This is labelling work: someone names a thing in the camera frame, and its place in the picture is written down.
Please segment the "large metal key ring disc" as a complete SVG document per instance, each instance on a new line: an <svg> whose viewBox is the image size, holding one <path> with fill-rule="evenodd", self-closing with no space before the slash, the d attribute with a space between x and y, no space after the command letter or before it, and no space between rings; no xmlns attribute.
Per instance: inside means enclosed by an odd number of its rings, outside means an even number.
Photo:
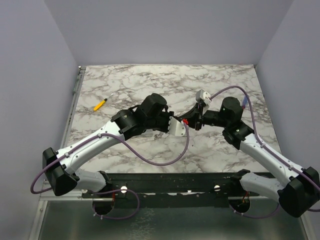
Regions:
<svg viewBox="0 0 320 240"><path fill-rule="evenodd" d="M154 140L159 140L163 137L164 133L163 132L159 132L157 134L154 135Z"/></svg>

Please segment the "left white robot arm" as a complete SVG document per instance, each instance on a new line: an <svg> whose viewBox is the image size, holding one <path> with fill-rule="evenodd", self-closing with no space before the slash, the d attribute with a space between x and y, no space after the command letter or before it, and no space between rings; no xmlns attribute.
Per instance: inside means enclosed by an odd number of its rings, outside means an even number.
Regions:
<svg viewBox="0 0 320 240"><path fill-rule="evenodd" d="M85 183L77 171L87 161L122 141L139 136L147 130L169 131L174 112L168 110L167 101L159 94L148 95L134 107L122 109L94 133L73 145L42 153L44 174L56 196L62 196Z"/></svg>

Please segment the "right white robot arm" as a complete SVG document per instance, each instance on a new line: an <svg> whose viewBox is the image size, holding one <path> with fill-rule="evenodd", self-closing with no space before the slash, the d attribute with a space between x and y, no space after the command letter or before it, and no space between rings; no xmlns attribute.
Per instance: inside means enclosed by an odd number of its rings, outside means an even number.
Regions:
<svg viewBox="0 0 320 240"><path fill-rule="evenodd" d="M209 110L208 106L208 100L198 99L178 120L196 131L204 125L222 127L222 135L230 145L251 156L273 175L269 179L248 170L240 171L229 184L234 195L254 192L268 197L295 218L320 200L319 173L312 167L304 168L288 160L261 140L242 121L243 108L237 98L224 98L219 111Z"/></svg>

